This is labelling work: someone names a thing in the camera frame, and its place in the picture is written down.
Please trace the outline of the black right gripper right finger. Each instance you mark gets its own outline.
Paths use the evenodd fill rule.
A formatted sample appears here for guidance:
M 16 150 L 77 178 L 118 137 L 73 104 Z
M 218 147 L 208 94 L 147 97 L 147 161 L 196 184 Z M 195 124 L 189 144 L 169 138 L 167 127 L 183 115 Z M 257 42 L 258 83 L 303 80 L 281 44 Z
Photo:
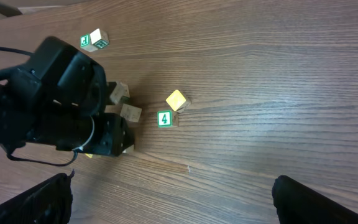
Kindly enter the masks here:
M 280 224 L 358 224 L 358 213 L 281 175 L 272 188 Z

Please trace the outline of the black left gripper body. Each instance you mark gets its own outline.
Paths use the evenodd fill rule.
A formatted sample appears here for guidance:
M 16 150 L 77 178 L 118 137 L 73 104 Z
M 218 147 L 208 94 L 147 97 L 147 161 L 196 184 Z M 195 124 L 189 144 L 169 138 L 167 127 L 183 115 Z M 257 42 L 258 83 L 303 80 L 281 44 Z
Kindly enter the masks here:
M 105 81 L 57 86 L 38 111 L 36 143 L 55 146 L 58 151 L 121 155 L 134 144 L 134 134 L 122 116 L 104 111 L 110 89 Z

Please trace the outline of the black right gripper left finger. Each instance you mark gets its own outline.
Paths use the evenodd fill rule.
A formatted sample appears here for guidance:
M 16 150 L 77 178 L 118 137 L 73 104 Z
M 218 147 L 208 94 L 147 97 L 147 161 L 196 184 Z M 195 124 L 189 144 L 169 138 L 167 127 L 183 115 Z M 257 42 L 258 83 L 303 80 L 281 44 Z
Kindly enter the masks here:
M 0 204 L 0 224 L 67 224 L 74 172 L 59 173 Z

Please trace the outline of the bird picture blue-sided block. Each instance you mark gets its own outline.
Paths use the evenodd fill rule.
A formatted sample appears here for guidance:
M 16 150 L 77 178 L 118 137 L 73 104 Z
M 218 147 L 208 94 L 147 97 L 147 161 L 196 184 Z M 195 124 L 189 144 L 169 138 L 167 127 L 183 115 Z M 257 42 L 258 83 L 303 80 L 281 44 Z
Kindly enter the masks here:
M 123 150 L 123 153 L 126 153 L 126 154 L 132 154 L 133 152 L 134 152 L 134 145 L 131 145 L 128 148 L 126 148 L 125 150 Z

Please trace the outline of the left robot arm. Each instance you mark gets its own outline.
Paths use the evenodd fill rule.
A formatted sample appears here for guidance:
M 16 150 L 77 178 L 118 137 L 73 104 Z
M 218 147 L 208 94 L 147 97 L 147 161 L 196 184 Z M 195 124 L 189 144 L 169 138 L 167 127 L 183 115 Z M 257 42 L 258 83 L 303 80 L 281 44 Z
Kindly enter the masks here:
M 105 112 L 108 85 L 102 69 L 46 72 L 0 70 L 0 146 L 10 160 L 28 142 L 116 157 L 135 143 L 124 118 Z

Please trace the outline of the green-sided number five block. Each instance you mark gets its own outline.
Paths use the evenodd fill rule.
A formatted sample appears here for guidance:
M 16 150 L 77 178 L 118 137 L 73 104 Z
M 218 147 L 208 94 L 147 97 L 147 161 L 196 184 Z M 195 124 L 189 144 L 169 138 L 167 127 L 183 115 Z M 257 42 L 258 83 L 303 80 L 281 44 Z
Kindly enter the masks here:
M 118 105 L 130 100 L 129 86 L 123 82 L 109 82 L 107 89 L 107 105 Z

